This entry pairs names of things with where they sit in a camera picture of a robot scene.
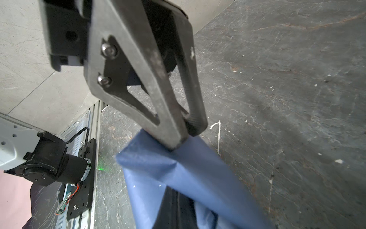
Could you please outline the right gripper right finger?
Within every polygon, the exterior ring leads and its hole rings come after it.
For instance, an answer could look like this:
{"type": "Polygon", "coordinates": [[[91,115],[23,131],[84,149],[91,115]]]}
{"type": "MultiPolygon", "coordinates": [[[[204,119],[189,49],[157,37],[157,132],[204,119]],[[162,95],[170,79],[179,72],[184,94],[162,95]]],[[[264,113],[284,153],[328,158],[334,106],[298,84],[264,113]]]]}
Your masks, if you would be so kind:
{"type": "Polygon", "coordinates": [[[194,201],[178,193],[178,228],[198,229],[194,201]]]}

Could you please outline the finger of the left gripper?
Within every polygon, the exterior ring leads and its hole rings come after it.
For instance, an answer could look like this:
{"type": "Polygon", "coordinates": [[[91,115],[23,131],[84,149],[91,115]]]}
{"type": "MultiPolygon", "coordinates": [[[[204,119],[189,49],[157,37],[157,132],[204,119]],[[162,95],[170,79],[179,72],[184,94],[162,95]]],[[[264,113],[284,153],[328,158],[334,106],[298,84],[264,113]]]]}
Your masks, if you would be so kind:
{"type": "Polygon", "coordinates": [[[189,108],[184,114],[186,127],[191,136],[197,136],[207,128],[208,122],[198,79],[193,29],[180,7],[170,1],[163,1],[162,5],[169,11],[167,45],[174,52],[189,108]]]}

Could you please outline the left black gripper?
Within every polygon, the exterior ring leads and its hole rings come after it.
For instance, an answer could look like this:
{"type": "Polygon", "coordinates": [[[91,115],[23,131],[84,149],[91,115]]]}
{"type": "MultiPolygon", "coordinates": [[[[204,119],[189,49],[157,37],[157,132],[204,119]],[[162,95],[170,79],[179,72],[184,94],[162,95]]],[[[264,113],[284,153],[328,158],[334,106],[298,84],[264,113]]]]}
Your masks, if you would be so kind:
{"type": "Polygon", "coordinates": [[[188,17],[179,6],[170,1],[40,1],[39,6],[53,70],[84,65],[90,92],[166,148],[176,149],[188,138],[156,43],[170,12],[188,17]],[[131,71],[156,114],[127,90],[131,71]]]}

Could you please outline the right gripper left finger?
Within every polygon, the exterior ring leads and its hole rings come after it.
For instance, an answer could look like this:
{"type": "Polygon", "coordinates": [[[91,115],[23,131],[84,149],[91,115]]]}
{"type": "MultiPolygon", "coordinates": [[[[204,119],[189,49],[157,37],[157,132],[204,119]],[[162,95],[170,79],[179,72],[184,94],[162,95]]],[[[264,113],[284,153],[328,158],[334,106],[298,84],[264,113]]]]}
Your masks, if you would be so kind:
{"type": "Polygon", "coordinates": [[[153,229],[178,229],[178,192],[167,187],[153,229]]]}

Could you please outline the light blue wrapping paper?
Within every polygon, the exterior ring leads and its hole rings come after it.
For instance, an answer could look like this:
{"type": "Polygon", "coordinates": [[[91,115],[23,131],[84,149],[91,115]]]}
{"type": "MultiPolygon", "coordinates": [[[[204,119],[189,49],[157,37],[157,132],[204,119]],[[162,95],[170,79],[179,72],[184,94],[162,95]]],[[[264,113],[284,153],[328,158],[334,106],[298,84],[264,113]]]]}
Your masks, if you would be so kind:
{"type": "Polygon", "coordinates": [[[169,151],[141,130],[116,156],[138,229],[153,229],[165,189],[194,201],[198,229],[270,229],[246,187],[202,138],[169,151]]]}

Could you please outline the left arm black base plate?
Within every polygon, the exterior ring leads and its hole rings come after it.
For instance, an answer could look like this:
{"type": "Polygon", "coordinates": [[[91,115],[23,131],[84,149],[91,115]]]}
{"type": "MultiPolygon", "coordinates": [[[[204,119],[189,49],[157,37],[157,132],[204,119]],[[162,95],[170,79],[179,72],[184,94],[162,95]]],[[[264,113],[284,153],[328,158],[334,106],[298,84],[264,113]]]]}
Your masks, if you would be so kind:
{"type": "Polygon", "coordinates": [[[87,163],[87,175],[82,177],[78,191],[68,204],[67,221],[80,216],[85,210],[92,206],[96,169],[96,150],[97,140],[95,138],[92,138],[88,142],[86,149],[81,148],[79,150],[79,155],[82,156],[87,163]]]}

